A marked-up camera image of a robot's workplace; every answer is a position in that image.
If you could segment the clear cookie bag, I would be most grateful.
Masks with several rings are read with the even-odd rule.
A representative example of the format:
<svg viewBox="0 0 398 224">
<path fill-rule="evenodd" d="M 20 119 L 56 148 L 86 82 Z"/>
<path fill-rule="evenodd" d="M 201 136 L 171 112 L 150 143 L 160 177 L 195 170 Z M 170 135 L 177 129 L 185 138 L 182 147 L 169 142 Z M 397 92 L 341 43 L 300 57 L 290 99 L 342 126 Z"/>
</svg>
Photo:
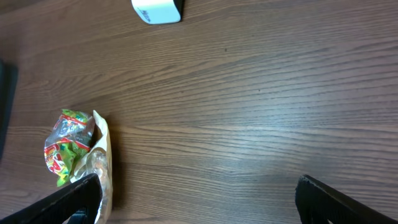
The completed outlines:
<svg viewBox="0 0 398 224">
<path fill-rule="evenodd" d="M 100 137 L 96 140 L 91 151 L 77 162 L 74 171 L 70 174 L 70 181 L 74 183 L 88 174 L 98 175 L 102 189 L 102 199 L 95 223 L 105 224 L 111 214 L 113 203 L 111 142 L 106 120 L 95 110 L 93 110 L 93 119 Z"/>
</svg>

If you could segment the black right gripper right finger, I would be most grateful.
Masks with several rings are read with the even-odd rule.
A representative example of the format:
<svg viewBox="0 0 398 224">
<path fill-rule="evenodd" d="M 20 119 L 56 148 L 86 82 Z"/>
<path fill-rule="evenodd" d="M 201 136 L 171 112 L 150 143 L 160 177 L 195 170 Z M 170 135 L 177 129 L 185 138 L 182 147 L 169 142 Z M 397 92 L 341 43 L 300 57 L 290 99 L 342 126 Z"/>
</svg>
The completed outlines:
<svg viewBox="0 0 398 224">
<path fill-rule="evenodd" d="M 298 180 L 295 204 L 303 224 L 397 224 L 309 175 Z"/>
</svg>

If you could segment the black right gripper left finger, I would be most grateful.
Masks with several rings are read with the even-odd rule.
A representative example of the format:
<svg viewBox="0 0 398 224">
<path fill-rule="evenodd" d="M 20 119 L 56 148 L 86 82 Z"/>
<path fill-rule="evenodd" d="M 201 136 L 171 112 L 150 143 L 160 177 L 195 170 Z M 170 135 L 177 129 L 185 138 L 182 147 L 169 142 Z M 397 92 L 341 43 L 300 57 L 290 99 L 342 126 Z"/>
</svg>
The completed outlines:
<svg viewBox="0 0 398 224">
<path fill-rule="evenodd" d="M 97 174 L 89 174 L 3 218 L 1 224 L 57 224 L 64 221 L 94 224 L 101 199 L 100 179 Z"/>
</svg>

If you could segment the green gummy candy bag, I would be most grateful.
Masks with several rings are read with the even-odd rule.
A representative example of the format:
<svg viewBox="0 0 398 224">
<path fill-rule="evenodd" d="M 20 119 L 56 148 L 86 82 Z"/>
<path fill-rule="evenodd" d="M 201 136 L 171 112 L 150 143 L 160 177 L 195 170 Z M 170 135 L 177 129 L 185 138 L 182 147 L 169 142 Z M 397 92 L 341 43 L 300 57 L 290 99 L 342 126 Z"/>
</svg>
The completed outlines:
<svg viewBox="0 0 398 224">
<path fill-rule="evenodd" d="M 44 143 L 48 170 L 58 176 L 57 186 L 70 181 L 77 162 L 91 151 L 95 120 L 81 111 L 63 109 Z"/>
</svg>

